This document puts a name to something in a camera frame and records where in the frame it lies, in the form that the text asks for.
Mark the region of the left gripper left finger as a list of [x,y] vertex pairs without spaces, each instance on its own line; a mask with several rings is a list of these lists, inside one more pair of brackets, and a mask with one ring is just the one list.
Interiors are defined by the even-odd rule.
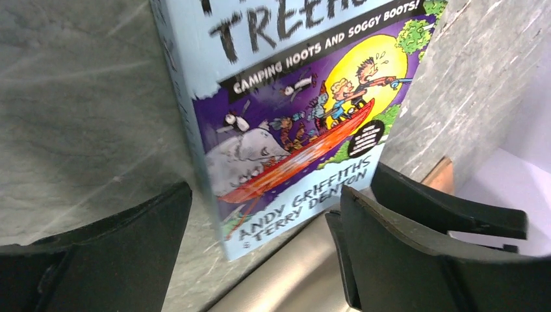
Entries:
[[28,245],[1,247],[2,311],[160,311],[186,229],[185,182]]

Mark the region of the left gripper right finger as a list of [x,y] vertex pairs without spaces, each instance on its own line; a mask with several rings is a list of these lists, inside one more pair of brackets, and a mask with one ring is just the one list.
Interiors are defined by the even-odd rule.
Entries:
[[344,187],[326,215],[347,304],[360,311],[549,311],[550,258],[439,233]]

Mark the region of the beige canvas backpack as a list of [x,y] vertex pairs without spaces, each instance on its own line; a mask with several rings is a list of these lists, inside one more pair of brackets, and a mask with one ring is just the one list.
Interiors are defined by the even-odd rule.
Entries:
[[215,303],[211,312],[352,311],[323,216]]

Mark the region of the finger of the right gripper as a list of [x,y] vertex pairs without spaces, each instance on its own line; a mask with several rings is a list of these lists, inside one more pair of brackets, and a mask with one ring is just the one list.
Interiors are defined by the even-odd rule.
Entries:
[[521,210],[487,205],[446,194],[379,163],[371,189],[382,206],[419,224],[449,231],[526,240],[528,215]]

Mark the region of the light blue book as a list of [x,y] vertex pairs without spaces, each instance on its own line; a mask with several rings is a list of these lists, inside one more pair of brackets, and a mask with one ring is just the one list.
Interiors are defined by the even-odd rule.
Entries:
[[228,260],[369,187],[446,1],[152,1]]

